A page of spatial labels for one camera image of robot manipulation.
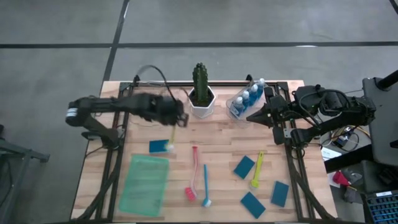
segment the black robotic arm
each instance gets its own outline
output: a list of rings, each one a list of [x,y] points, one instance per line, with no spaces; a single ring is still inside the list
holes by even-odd
[[[171,96],[138,93],[122,98],[84,97],[69,103],[66,122],[70,126],[84,127],[90,136],[101,138],[106,147],[118,147],[119,132],[117,129],[107,128],[94,119],[92,113],[127,112],[144,118],[146,121],[157,121],[163,125],[178,125],[186,127],[188,114],[184,113],[183,103]]]
[[[315,136],[347,125],[368,125],[374,119],[376,111],[373,102],[364,96],[348,97],[341,91],[327,90],[320,85],[299,87],[292,93],[295,101],[291,103],[286,102],[281,95],[274,96],[271,87],[266,87],[264,94],[267,103],[246,119],[273,127],[275,143],[283,144],[285,138],[291,138],[293,147],[305,147]],[[325,116],[335,116],[335,118],[319,123],[314,118],[319,111]],[[313,126],[308,129],[285,130],[279,126],[280,122],[300,118]]]

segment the pink toothbrush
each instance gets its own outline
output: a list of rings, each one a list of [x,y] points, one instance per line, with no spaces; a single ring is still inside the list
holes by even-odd
[[[193,178],[191,178],[191,183],[189,187],[185,188],[185,195],[187,195],[187,198],[189,201],[193,202],[196,200],[198,194],[197,191],[195,190],[195,178],[197,176],[197,170],[198,170],[198,147],[193,146],[193,161],[194,161],[194,166],[195,166],[195,173],[193,175]]]

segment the white pot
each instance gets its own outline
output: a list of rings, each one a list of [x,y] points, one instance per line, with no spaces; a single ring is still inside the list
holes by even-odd
[[[209,89],[211,91],[211,94],[213,94],[213,100],[211,101],[211,103],[207,106],[207,107],[201,107],[201,106],[194,106],[191,102],[191,100],[189,101],[191,104],[191,112],[193,115],[199,117],[199,118],[206,118],[207,116],[211,115],[214,112],[214,104],[216,101],[216,95],[214,94],[213,90],[210,88],[210,86],[207,86],[207,89]]]

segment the blue sponge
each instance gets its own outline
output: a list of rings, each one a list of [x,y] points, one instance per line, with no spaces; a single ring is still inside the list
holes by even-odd
[[[260,215],[266,210],[266,208],[250,192],[242,198],[241,203],[249,210],[254,218],[259,218]]]
[[[234,173],[244,179],[253,166],[254,161],[247,156],[244,156],[241,162],[239,162],[238,166],[236,166]]]
[[[274,192],[272,193],[271,203],[276,204],[281,207],[285,207],[287,192],[289,191],[289,186],[275,181]]]
[[[149,142],[149,153],[168,152],[168,150],[166,148],[168,143],[169,143],[169,140],[150,141]]]

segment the yellow toothbrush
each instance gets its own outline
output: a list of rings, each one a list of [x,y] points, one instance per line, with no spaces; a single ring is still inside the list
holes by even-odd
[[[168,151],[174,149],[174,136],[175,136],[175,125],[173,126],[172,136],[170,137],[169,143],[167,144]]]
[[[256,171],[254,173],[254,178],[251,181],[252,187],[255,187],[255,188],[259,187],[259,176],[260,176],[260,170],[261,170],[261,164],[262,164],[263,157],[264,157],[264,153],[261,151],[259,153],[259,157],[257,158]]]

